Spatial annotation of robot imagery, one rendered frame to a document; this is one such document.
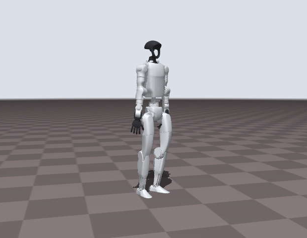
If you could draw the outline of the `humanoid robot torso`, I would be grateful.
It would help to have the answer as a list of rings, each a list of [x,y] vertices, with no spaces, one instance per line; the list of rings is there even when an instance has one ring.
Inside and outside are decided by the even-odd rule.
[[[148,60],[147,60],[148,61]],[[145,107],[145,112],[151,112],[154,121],[162,118],[162,107],[159,107],[160,100],[156,97],[163,97],[165,87],[165,67],[163,64],[149,62],[144,63],[148,65],[148,71],[145,74],[144,88],[147,89],[147,94],[144,97],[152,97],[149,106]]]

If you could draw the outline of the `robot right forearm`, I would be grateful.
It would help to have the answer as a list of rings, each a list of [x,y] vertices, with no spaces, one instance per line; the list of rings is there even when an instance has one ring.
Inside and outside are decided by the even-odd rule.
[[[141,111],[142,111],[142,105],[144,101],[144,97],[142,96],[142,93],[143,93],[143,88],[139,87],[135,95],[135,99],[136,99],[135,117],[137,118],[140,118]]]

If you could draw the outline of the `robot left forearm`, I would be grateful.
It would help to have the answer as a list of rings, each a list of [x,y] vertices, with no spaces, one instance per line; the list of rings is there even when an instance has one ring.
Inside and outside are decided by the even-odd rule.
[[[166,94],[166,95],[163,95],[163,97],[162,97],[162,109],[163,109],[163,112],[165,112],[166,109],[169,110],[169,95],[170,94]]]

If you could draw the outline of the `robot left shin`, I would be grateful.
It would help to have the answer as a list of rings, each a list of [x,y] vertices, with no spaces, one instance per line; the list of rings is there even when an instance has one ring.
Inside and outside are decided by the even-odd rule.
[[[153,160],[153,171],[154,171],[154,187],[158,187],[161,181],[161,177],[164,171],[166,163],[167,152],[163,158],[154,158]]]

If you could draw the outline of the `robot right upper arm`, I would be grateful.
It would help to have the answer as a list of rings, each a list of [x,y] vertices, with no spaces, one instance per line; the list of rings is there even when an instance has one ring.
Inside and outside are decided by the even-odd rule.
[[[145,74],[148,71],[148,65],[147,64],[142,64],[138,65],[136,68],[136,73],[137,73],[137,90],[139,87],[143,88],[143,93],[142,96],[145,96],[147,94],[147,89],[144,88],[144,83],[145,83]]]

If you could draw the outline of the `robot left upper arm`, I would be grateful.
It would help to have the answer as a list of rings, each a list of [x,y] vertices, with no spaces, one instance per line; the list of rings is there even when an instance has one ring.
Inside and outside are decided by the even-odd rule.
[[[170,88],[167,86],[168,83],[168,72],[169,72],[169,68],[167,66],[165,66],[165,87],[164,87],[164,95],[169,94],[170,93]]]

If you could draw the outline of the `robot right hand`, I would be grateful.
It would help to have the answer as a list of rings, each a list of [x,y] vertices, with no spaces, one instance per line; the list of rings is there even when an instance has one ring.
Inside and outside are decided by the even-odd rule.
[[[138,128],[139,128],[139,134],[140,134],[140,127],[142,127],[142,130],[144,130],[144,127],[143,127],[141,120],[140,120],[141,116],[142,116],[142,112],[141,112],[140,118],[135,117],[135,113],[134,113],[135,120],[132,123],[131,132],[133,130],[133,127],[134,127],[133,133],[135,133],[135,128],[136,128],[136,134],[137,134]]]

